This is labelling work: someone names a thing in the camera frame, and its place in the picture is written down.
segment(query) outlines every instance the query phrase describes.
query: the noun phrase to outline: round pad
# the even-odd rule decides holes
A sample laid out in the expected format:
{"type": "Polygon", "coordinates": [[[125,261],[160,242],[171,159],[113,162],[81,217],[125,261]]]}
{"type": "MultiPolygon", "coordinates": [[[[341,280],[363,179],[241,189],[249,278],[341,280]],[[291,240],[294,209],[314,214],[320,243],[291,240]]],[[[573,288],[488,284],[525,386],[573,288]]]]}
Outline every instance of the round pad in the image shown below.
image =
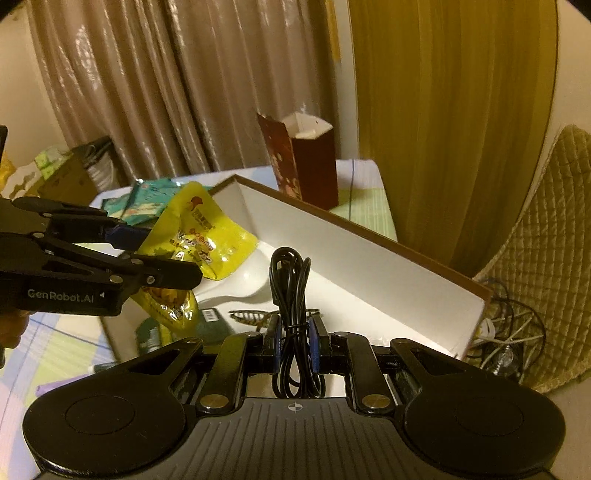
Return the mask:
{"type": "Polygon", "coordinates": [[[501,398],[470,398],[459,403],[456,420],[467,431],[485,437],[502,437],[523,423],[519,407],[501,398]]]}
{"type": "Polygon", "coordinates": [[[65,385],[31,405],[22,431],[40,464],[72,476],[111,477],[141,469],[177,446],[183,406],[157,375],[102,378],[65,385]]]}
{"type": "Polygon", "coordinates": [[[134,406],[119,397],[99,395],[74,403],[66,412],[66,421],[73,429],[87,435],[117,432],[135,417],[134,406]]]}
{"type": "Polygon", "coordinates": [[[432,377],[404,411],[411,444],[459,476],[527,476],[548,465],[564,439],[560,410],[507,380],[432,377]]]}

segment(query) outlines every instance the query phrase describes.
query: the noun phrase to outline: dark red paper bag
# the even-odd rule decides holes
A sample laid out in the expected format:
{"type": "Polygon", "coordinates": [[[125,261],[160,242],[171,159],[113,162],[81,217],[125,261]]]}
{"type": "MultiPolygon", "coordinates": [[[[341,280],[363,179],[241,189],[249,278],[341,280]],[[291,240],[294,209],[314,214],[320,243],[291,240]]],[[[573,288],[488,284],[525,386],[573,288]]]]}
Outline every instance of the dark red paper bag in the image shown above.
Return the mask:
{"type": "Polygon", "coordinates": [[[282,121],[257,114],[279,190],[329,210],[339,204],[335,131],[316,116],[295,112],[282,121]]]}

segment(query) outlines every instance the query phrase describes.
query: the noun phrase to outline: metal screw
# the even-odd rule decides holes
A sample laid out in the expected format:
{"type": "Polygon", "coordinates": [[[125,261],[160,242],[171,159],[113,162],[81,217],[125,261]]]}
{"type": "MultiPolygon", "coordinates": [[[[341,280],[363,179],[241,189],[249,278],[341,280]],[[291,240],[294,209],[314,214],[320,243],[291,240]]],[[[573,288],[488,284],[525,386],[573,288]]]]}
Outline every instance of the metal screw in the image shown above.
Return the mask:
{"type": "Polygon", "coordinates": [[[201,405],[203,405],[205,408],[211,408],[212,410],[223,408],[228,404],[228,402],[229,400],[225,395],[220,395],[218,393],[205,395],[201,399],[201,405]]]}
{"type": "Polygon", "coordinates": [[[364,396],[361,399],[361,403],[372,410],[379,410],[380,408],[388,407],[391,402],[386,395],[372,393],[371,395],[364,396]]]}

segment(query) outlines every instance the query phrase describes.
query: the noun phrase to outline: barcode label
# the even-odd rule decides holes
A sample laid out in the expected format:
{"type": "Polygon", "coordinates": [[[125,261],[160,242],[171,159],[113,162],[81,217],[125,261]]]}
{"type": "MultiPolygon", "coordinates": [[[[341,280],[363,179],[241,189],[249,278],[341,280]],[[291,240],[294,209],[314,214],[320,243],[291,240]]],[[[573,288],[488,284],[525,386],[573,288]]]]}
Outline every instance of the barcode label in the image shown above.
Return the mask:
{"type": "Polygon", "coordinates": [[[217,322],[217,313],[214,309],[202,310],[201,313],[206,322],[217,322]]]}

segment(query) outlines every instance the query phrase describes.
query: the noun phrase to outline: beige curtain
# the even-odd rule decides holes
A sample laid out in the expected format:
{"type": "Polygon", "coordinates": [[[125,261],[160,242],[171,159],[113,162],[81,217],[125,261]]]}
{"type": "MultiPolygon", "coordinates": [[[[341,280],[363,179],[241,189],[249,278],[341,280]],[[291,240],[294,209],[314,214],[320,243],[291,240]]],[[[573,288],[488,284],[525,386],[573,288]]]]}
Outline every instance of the beige curtain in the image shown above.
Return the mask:
{"type": "Polygon", "coordinates": [[[267,163],[255,112],[333,121],[309,0],[31,0],[69,146],[108,134],[129,179],[267,163]]]}

